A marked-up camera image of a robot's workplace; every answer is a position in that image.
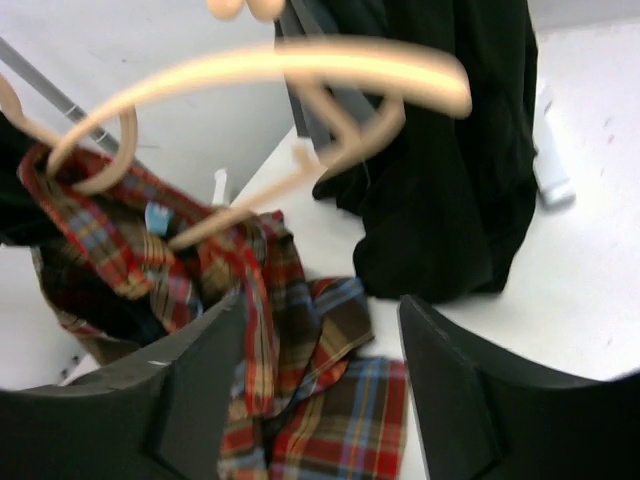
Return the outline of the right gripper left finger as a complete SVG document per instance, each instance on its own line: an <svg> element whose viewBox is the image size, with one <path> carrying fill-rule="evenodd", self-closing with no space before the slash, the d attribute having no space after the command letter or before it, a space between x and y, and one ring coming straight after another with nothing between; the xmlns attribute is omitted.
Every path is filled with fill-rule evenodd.
<svg viewBox="0 0 640 480"><path fill-rule="evenodd" d="M66 386L2 392L2 478L217 478L245 314L231 294Z"/></svg>

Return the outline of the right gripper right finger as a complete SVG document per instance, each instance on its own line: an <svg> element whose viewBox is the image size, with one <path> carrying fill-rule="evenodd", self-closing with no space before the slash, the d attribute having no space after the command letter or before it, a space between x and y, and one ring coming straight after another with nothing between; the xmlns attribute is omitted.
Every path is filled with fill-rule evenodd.
<svg viewBox="0 0 640 480"><path fill-rule="evenodd" d="M638 373L543 366L413 296L399 324L430 478L638 478Z"/></svg>

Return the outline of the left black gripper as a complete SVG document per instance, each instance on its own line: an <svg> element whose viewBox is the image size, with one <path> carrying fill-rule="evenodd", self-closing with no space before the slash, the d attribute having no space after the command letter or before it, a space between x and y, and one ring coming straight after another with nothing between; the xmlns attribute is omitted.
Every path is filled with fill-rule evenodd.
<svg viewBox="0 0 640 480"><path fill-rule="evenodd" d="M55 225L18 178L18 167L35 141L1 114L1 243L34 247L55 239Z"/></svg>

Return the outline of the beige hanger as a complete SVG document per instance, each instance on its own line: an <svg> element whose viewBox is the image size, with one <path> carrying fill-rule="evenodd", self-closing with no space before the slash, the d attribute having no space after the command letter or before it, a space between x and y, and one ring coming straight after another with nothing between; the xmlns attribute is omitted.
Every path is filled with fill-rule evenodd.
<svg viewBox="0 0 640 480"><path fill-rule="evenodd" d="M210 13L217 19L231 21L248 8L258 21L269 22L279 18L285 8L285 0L207 0Z"/></svg>
<svg viewBox="0 0 640 480"><path fill-rule="evenodd" d="M98 174L75 185L82 194L95 194L113 187L132 164L137 147L135 107L211 85L236 84L285 78L297 84L357 86L382 95L383 100L365 126L347 134L315 158L297 148L299 168L280 181L212 214L175 236L171 249L181 250L215 232L238 223L265 202L269 202L318 176L330 178L382 150L405 122L404 104L411 102L453 118L469 115L472 102L466 71L453 56L404 42L372 37L293 39L274 47L252 47L208 57L164 70L109 99L90 113L65 136L26 117L9 121L26 134L48 144L52 151L46 171L55 176L71 149L103 121L119 116L121 144L112 162Z"/></svg>

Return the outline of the plaid flannel shirt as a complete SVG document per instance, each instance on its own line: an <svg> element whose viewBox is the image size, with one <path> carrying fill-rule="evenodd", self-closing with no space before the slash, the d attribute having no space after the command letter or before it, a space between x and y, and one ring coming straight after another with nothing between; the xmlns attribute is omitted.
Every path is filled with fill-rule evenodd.
<svg viewBox="0 0 640 480"><path fill-rule="evenodd" d="M60 237L32 251L60 325L99 365L178 332L225 295L245 303L220 479L394 479L406 444L405 365L362 357L374 337L359 280L306 278L280 212L175 251L213 208L132 167L106 192L74 185L107 167L75 149L55 177L47 147L17 175Z"/></svg>

